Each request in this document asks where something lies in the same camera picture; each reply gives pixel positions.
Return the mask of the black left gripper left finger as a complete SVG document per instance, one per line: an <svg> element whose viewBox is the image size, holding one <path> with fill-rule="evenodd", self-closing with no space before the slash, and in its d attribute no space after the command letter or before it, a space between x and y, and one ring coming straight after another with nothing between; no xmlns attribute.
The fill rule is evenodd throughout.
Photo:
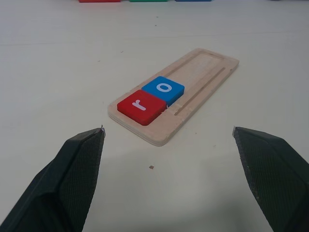
<svg viewBox="0 0 309 232"><path fill-rule="evenodd" d="M36 174L0 232L82 232L97 186L103 127L68 139Z"/></svg>

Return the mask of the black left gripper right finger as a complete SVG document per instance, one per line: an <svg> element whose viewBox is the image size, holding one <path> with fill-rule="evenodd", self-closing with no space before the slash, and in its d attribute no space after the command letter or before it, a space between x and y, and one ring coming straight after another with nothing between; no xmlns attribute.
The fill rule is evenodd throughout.
<svg viewBox="0 0 309 232"><path fill-rule="evenodd" d="M234 127L249 188L274 232L309 232L309 163L284 139Z"/></svg>

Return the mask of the red letter tile r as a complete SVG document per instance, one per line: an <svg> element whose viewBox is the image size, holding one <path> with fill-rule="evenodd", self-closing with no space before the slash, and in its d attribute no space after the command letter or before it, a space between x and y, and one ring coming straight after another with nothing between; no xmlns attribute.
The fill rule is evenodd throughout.
<svg viewBox="0 0 309 232"><path fill-rule="evenodd" d="M117 104L117 110L147 126L165 111L167 104L164 100L143 90L137 90Z"/></svg>

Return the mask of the wooden letter tray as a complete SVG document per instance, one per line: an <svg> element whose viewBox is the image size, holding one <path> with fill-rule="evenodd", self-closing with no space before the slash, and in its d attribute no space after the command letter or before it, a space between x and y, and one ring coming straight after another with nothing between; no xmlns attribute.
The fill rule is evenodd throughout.
<svg viewBox="0 0 309 232"><path fill-rule="evenodd" d="M206 49L195 49L113 101L108 115L155 146L165 145L238 67L239 60ZM117 104L155 78L163 76L185 87L184 94L143 126L117 110Z"/></svg>

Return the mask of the blue letter tile o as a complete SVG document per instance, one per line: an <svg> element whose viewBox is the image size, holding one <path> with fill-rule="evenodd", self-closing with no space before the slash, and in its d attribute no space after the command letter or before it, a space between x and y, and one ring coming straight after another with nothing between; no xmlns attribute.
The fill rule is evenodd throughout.
<svg viewBox="0 0 309 232"><path fill-rule="evenodd" d="M185 87L163 76L159 76L141 89L165 101L167 107L170 107L184 94Z"/></svg>

